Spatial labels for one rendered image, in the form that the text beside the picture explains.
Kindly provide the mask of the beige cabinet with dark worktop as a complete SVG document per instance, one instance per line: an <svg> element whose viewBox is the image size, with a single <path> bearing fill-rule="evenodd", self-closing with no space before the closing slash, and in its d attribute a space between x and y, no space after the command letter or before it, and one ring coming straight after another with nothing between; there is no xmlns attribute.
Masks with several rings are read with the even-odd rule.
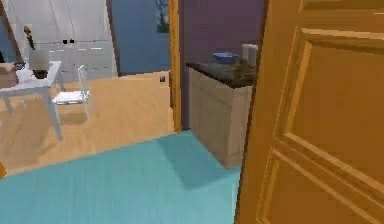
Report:
<svg viewBox="0 0 384 224"><path fill-rule="evenodd" d="M239 166L256 69L198 62L187 67L191 131L222 166Z"/></svg>

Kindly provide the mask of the blue bowl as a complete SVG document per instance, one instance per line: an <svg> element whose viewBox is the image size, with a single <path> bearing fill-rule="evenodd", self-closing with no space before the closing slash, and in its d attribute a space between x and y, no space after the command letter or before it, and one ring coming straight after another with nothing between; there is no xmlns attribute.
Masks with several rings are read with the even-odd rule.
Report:
<svg viewBox="0 0 384 224"><path fill-rule="evenodd" d="M215 52L213 57L219 64L234 64L239 59L239 56L232 52Z"/></svg>

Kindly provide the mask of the grey paper towel roll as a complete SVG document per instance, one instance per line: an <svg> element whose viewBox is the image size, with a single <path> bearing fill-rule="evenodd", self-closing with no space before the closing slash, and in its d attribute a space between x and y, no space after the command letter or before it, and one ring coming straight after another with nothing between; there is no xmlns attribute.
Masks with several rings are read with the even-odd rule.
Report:
<svg viewBox="0 0 384 224"><path fill-rule="evenodd" d="M255 66L257 61L258 46L255 44L243 44L241 58L247 62L249 66Z"/></svg>

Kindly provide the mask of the white chair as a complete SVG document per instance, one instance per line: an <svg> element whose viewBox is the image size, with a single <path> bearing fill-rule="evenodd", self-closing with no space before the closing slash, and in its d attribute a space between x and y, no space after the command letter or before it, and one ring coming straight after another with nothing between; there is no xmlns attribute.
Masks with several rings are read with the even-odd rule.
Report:
<svg viewBox="0 0 384 224"><path fill-rule="evenodd" d="M76 91L60 92L52 100L55 107L63 105L83 105L87 119L90 119L88 111L88 101L91 98L91 91L88 86L88 73L85 65L81 65L78 70L80 89Z"/></svg>

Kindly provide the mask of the orange wooden room door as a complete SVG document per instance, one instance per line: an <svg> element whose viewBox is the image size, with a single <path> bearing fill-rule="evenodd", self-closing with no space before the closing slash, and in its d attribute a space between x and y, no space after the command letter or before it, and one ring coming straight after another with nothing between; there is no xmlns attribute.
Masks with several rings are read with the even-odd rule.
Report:
<svg viewBox="0 0 384 224"><path fill-rule="evenodd" d="M384 0L268 0L234 224L384 224Z"/></svg>

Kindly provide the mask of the white cupboard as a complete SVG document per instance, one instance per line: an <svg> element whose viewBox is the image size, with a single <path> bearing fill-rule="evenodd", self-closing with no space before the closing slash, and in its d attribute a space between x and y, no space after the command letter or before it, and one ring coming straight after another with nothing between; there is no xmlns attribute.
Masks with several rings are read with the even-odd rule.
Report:
<svg viewBox="0 0 384 224"><path fill-rule="evenodd" d="M29 59L29 28L34 46L61 63L66 82L84 65L89 79L117 74L107 0L0 0L23 60Z"/></svg>

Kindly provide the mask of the white table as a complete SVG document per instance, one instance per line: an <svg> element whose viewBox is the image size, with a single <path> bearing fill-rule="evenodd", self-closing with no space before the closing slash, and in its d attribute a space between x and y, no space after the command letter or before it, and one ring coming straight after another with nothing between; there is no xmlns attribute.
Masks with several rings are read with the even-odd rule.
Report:
<svg viewBox="0 0 384 224"><path fill-rule="evenodd" d="M37 79L32 77L32 71L29 69L29 64L26 64L22 70L16 72L20 78L20 82L14 87L0 88L0 99L3 100L9 113L12 112L10 97L26 96L30 94L40 95L49 115L52 119L54 130L59 140L63 139L57 109L52 101L50 88L56 83L60 85L62 91L65 91L64 80L62 75L62 62L51 61L48 69L47 77L44 79Z"/></svg>

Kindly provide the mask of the grey shade table lamp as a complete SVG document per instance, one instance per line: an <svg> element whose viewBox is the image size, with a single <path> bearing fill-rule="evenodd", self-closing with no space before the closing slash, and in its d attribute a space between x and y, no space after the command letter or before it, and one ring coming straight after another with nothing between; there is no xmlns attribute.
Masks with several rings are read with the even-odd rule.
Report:
<svg viewBox="0 0 384 224"><path fill-rule="evenodd" d="M37 79L45 79L49 70L49 52L42 49L30 50L29 69Z"/></svg>

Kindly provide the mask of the brown cardboard box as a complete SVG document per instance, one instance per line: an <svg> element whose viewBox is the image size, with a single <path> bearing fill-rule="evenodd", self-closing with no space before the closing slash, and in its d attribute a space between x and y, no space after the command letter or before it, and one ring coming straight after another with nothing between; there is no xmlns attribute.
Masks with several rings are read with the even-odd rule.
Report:
<svg viewBox="0 0 384 224"><path fill-rule="evenodd" d="M0 88L10 88L19 83L13 63L0 63Z"/></svg>

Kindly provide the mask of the framed wall picture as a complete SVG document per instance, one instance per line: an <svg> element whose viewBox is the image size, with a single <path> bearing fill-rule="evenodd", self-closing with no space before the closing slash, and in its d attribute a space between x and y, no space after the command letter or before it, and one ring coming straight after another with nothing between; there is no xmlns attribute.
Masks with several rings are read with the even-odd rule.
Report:
<svg viewBox="0 0 384 224"><path fill-rule="evenodd" d="M157 7L157 32L168 33L169 22L168 22L168 0L156 0Z"/></svg>

